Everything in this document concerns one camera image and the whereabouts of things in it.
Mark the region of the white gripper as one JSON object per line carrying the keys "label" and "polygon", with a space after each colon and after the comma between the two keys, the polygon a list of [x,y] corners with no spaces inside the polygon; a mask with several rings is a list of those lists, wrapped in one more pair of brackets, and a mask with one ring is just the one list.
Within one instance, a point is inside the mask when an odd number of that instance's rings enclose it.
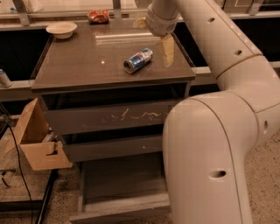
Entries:
{"label": "white gripper", "polygon": [[175,41],[170,33],[175,29],[178,14],[175,3],[151,3],[148,6],[146,17],[139,18],[133,24],[134,28],[147,26],[154,36],[162,37],[160,47],[166,67],[170,67],[174,61]]}

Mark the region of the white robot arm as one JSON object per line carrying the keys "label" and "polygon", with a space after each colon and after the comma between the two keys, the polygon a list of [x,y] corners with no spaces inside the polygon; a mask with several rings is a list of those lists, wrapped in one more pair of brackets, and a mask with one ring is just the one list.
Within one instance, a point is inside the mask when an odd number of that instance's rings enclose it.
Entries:
{"label": "white robot arm", "polygon": [[152,0],[145,23],[163,37],[178,18],[220,90],[184,99],[164,122],[173,224],[253,224],[244,159],[280,127],[280,79],[214,0]]}

